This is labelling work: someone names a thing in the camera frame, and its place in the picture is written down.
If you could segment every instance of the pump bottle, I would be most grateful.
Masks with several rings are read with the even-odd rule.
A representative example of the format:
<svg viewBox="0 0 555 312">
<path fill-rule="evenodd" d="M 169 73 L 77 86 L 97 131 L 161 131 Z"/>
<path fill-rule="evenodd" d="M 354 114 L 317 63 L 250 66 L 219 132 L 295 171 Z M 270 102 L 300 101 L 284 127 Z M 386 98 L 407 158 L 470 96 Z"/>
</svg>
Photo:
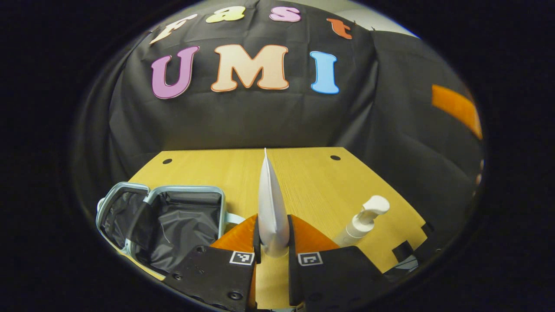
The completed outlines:
<svg viewBox="0 0 555 312">
<path fill-rule="evenodd" d="M 353 246 L 374 228 L 374 219 L 389 210 L 389 202 L 382 196 L 374 195 L 362 205 L 362 210 L 352 217 L 351 222 L 334 239 L 339 247 Z"/>
</svg>

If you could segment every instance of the open suitcase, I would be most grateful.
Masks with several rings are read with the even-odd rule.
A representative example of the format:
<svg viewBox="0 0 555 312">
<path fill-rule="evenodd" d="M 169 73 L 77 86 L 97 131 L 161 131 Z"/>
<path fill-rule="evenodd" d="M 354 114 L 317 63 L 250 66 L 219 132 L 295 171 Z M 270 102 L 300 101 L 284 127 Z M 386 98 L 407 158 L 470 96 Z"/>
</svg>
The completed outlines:
<svg viewBox="0 0 555 312">
<path fill-rule="evenodd" d="M 228 223 L 244 218 L 226 211 L 218 187 L 148 186 L 121 182 L 97 205 L 101 235 L 135 265 L 159 280 L 197 245 L 209 246 Z"/>
</svg>

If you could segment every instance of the blue letter i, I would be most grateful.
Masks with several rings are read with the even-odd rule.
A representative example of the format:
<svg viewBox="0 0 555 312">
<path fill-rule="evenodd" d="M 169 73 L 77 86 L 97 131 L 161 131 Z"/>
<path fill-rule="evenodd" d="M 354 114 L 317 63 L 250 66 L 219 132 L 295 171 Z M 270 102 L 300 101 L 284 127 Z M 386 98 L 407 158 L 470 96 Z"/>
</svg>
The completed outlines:
<svg viewBox="0 0 555 312">
<path fill-rule="evenodd" d="M 332 54 L 318 51 L 310 52 L 310 56 L 316 61 L 316 82 L 310 85 L 312 90 L 325 94 L 339 93 L 334 77 L 334 63 L 337 58 Z"/>
</svg>

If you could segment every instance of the letter u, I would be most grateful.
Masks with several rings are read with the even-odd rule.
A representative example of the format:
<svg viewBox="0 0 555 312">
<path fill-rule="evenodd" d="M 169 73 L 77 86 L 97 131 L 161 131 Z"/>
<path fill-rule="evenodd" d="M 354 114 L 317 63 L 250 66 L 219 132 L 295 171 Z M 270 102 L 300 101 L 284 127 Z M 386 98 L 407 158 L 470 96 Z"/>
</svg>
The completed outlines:
<svg viewBox="0 0 555 312">
<path fill-rule="evenodd" d="M 166 84 L 166 68 L 171 56 L 159 58 L 152 63 L 152 91 L 157 98 L 170 99 L 180 96 L 191 83 L 191 72 L 193 70 L 193 55 L 199 50 L 198 46 L 179 51 L 177 56 L 181 58 L 179 67 L 179 79 L 173 85 Z"/>
</svg>

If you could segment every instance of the letter m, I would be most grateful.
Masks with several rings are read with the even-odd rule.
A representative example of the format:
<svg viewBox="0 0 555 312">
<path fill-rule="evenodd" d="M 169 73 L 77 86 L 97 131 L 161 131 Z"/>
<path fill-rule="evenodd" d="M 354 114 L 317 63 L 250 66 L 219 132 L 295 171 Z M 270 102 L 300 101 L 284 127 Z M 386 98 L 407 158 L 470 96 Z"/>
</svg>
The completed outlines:
<svg viewBox="0 0 555 312">
<path fill-rule="evenodd" d="M 214 52 L 220 55 L 220 66 L 218 78 L 212 84 L 211 89 L 215 92 L 232 91 L 237 88 L 237 82 L 233 80 L 233 70 L 241 80 L 245 88 L 250 88 L 262 70 L 262 78 L 257 82 L 261 89 L 283 90 L 289 87 L 285 80 L 283 70 L 283 59 L 288 49 L 284 46 L 269 44 L 264 46 L 255 58 L 239 44 L 228 44 L 217 47 Z"/>
</svg>

